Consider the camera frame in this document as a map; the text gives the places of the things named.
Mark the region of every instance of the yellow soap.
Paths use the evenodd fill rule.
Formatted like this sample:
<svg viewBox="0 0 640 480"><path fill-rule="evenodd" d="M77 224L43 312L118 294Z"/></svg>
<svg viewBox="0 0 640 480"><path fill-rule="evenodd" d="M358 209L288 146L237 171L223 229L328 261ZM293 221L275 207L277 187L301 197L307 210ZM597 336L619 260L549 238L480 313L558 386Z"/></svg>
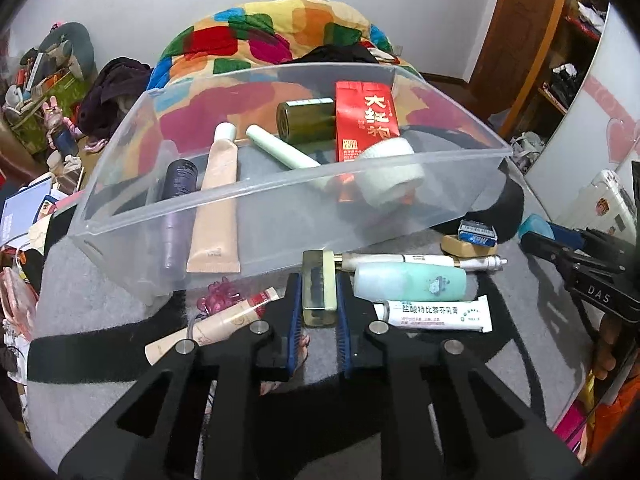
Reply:
<svg viewBox="0 0 640 480"><path fill-rule="evenodd" d="M443 252L453 254L459 258L477 258L479 256L491 256L497 253L498 245L486 247L483 245L474 245L469 242L458 240L457 236L446 235L442 237L440 248Z"/></svg>

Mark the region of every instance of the human hand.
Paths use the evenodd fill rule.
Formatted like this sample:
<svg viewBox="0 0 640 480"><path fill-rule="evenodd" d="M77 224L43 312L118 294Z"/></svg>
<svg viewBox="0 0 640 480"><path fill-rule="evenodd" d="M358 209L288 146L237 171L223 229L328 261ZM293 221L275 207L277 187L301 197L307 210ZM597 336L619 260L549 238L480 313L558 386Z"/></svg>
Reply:
<svg viewBox="0 0 640 480"><path fill-rule="evenodd" d="M622 320L617 316L605 314L600 322L600 339L596 344L596 351L593 359L593 374L597 379L603 381L613 368L616 367L616 360L612 355L612 350L622 329ZM640 357L631 368L629 377L640 374Z"/></svg>

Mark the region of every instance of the mint green bottle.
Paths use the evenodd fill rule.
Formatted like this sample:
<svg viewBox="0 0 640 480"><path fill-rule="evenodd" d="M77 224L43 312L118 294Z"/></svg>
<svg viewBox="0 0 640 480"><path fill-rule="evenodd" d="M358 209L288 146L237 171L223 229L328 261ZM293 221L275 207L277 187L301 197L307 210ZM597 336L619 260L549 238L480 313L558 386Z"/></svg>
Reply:
<svg viewBox="0 0 640 480"><path fill-rule="evenodd" d="M371 262L359 264L353 293L369 301L460 301L466 272L458 267Z"/></svg>

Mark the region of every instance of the pink stuffed toy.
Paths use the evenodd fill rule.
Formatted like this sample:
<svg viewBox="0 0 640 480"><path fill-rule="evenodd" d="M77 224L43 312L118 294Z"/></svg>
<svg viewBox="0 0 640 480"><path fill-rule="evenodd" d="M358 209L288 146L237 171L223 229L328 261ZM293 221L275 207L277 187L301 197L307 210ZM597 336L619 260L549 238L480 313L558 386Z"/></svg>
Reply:
<svg viewBox="0 0 640 480"><path fill-rule="evenodd" d="M58 106L58 100L55 95L51 96L50 105L46 101L43 102L42 111L44 112L44 125L47 128L47 141L52 150L56 149L56 145L53 143L53 134L63 125L68 128L75 140L84 137L80 128L73 124L71 119L63 115L62 108Z"/></svg>

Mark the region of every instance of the ointment tube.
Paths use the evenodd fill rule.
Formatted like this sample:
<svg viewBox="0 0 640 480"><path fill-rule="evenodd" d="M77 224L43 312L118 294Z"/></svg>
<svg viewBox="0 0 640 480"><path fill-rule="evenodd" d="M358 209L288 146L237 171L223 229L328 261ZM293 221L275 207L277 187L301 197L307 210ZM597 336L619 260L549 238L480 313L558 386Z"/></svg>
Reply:
<svg viewBox="0 0 640 480"><path fill-rule="evenodd" d="M477 270L499 270L507 264L500 256L484 256L482 258L458 258L440 254L359 254L343 253L334 256L336 266L345 272L355 272L361 264L371 262L407 262L411 264L439 265L443 267L460 267L466 272Z"/></svg>
<svg viewBox="0 0 640 480"><path fill-rule="evenodd" d="M237 179L236 127L219 124L209 151L202 189L226 186ZM198 206L191 235L187 272L240 272L236 199Z"/></svg>
<svg viewBox="0 0 640 480"><path fill-rule="evenodd" d="M378 319L408 330L491 332L486 296L475 301L385 301L374 305Z"/></svg>
<svg viewBox="0 0 640 480"><path fill-rule="evenodd" d="M273 158L292 170L302 170L305 168L317 168L320 163L305 155L293 146L289 146L283 140L271 135L267 130L257 124L252 124L246 129L246 136L253 141L261 150L269 153ZM324 190L331 180L330 177L317 178L311 181L313 186Z"/></svg>
<svg viewBox="0 0 640 480"><path fill-rule="evenodd" d="M193 339L200 346L223 341L239 328L259 320L264 312L264 306L277 299L278 293L275 289L268 288L248 300L236 303L196 323L193 326ZM149 343L145 346L146 360L152 365L156 364L181 339L187 339L186 328Z"/></svg>

